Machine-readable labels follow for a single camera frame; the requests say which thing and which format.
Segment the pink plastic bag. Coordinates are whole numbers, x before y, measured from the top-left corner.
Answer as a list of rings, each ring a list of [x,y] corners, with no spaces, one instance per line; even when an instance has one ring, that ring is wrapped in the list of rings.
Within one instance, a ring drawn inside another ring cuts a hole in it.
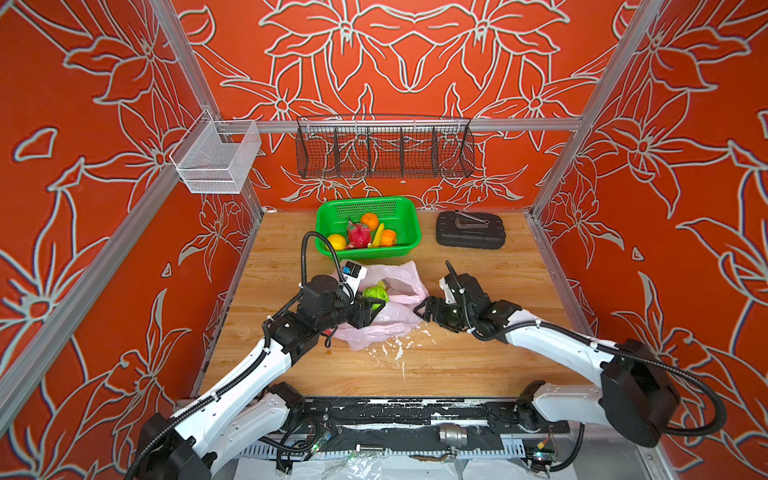
[[[364,293],[371,288],[383,287],[387,300],[369,326],[356,329],[342,324],[338,328],[334,338],[346,342],[353,351],[409,334],[421,322],[414,309],[429,296],[414,261],[400,265],[372,264],[364,268],[366,273],[358,291]]]

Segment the green fruit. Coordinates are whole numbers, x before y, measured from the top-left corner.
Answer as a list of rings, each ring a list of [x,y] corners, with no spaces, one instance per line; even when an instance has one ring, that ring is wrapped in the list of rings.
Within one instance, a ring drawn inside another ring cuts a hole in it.
[[[384,302],[390,301],[387,288],[383,284],[378,284],[378,285],[366,288],[363,291],[362,296],[364,298],[378,299]]]

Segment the red dragon fruit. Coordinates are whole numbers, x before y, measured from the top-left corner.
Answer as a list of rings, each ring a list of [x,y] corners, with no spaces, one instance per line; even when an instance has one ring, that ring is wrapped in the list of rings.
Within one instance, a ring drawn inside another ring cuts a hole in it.
[[[361,222],[350,221],[347,225],[348,249],[364,249],[372,242],[372,232]]]

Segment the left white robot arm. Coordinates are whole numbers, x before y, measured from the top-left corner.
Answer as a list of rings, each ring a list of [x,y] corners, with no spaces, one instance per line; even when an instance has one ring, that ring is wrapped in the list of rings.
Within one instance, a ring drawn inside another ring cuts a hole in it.
[[[170,417],[142,426],[128,479],[210,479],[250,443],[280,430],[303,400],[277,380],[339,326],[369,326],[384,301],[359,291],[368,270],[353,261],[334,263],[335,275],[308,278],[262,325],[263,338],[228,374]]]

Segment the yellow apple fruit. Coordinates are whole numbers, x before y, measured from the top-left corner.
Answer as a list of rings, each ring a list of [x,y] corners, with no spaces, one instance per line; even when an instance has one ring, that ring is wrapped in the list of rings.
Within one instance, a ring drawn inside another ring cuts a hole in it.
[[[331,234],[327,237],[332,248],[336,251],[345,250],[348,246],[347,239],[340,234]]]

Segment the orange fruit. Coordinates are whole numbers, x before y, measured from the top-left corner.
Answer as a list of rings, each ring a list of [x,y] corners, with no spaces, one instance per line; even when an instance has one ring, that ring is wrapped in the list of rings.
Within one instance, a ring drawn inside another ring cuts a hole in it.
[[[380,220],[379,217],[374,213],[365,213],[361,217],[361,223],[365,225],[371,232],[375,232],[380,225]]]
[[[397,242],[397,234],[394,230],[385,229],[382,232],[382,236],[380,240],[381,247],[392,247],[396,245],[396,242]]]

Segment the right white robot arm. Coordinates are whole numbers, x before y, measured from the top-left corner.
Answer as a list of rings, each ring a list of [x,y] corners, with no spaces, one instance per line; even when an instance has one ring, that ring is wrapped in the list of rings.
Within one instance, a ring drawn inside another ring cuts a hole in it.
[[[706,437],[726,424],[726,407],[709,385],[659,360],[637,340],[597,339],[545,321],[518,304],[494,301],[469,274],[450,273],[440,287],[442,297],[430,296],[415,307],[422,320],[481,342],[529,350],[586,379],[581,386],[531,383],[520,397],[528,404],[521,417],[527,430],[537,429],[541,421],[574,421],[607,426],[636,445],[654,447],[664,436]],[[672,425],[681,405],[676,379],[709,398],[711,420],[697,427]]]

